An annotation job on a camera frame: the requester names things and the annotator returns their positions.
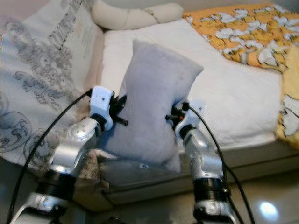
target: white printed fabric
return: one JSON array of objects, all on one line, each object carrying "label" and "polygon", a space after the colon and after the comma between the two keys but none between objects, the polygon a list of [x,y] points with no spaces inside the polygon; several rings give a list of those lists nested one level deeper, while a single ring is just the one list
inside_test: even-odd
[{"label": "white printed fabric", "polygon": [[[0,10],[0,153],[22,165],[57,115],[96,84],[98,74],[91,72],[100,66],[94,49],[102,33],[90,15],[92,0],[4,1],[8,7]],[[66,128],[88,112],[87,102],[79,103],[51,130],[31,167],[51,157]]]}]

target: floor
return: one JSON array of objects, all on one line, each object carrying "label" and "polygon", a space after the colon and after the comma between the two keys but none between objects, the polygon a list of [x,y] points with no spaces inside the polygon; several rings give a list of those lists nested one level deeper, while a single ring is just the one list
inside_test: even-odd
[{"label": "floor", "polygon": [[[257,224],[299,224],[299,170],[243,182]],[[233,200],[249,224],[236,185],[230,186]],[[88,215],[86,224],[105,222],[119,217],[127,224],[192,224],[192,192],[177,196],[123,205],[113,211]]]},{"label": "floor", "polygon": [[[6,223],[7,212],[21,167],[0,158],[0,224]],[[36,178],[26,173],[18,194],[15,211],[27,200],[37,187]],[[61,218],[63,224],[84,224],[86,212],[74,203],[70,203],[66,214]]]}]

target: white plastic mount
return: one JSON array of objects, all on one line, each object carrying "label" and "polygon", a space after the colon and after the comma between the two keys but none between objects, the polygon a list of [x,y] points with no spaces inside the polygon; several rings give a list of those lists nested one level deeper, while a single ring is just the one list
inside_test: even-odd
[{"label": "white plastic mount", "polygon": [[110,100],[113,95],[113,91],[107,90],[102,86],[95,86],[90,99],[90,116],[96,113],[105,118],[107,121],[105,124],[106,131],[113,126],[113,121],[109,114]]},{"label": "white plastic mount", "polygon": [[[194,108],[201,116],[203,114],[204,105],[205,105],[204,101],[202,101],[200,99],[191,99],[189,101],[189,106]],[[184,119],[178,123],[176,129],[174,130],[176,137],[178,139],[182,139],[179,132],[186,125],[193,125],[194,127],[196,127],[198,129],[199,123],[200,123],[200,119],[196,116],[196,114],[192,110],[189,109],[188,111],[186,111]]]}]

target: patterned blanket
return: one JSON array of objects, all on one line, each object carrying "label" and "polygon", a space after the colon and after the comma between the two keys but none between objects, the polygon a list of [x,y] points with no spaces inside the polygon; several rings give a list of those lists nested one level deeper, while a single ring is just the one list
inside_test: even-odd
[{"label": "patterned blanket", "polygon": [[276,134],[299,149],[299,14],[270,3],[184,13],[230,60],[283,74],[284,109]]}]

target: white pillow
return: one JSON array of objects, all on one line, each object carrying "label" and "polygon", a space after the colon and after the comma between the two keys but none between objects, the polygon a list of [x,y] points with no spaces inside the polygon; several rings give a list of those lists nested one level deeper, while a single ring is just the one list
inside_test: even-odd
[{"label": "white pillow", "polygon": [[176,3],[168,3],[165,5],[153,6],[144,9],[155,17],[158,23],[166,23],[178,20],[183,16],[183,8]]},{"label": "white pillow", "polygon": [[139,29],[158,23],[178,20],[183,9],[176,3],[169,3],[141,9],[121,9],[97,0],[91,14],[96,24],[112,30]]}]

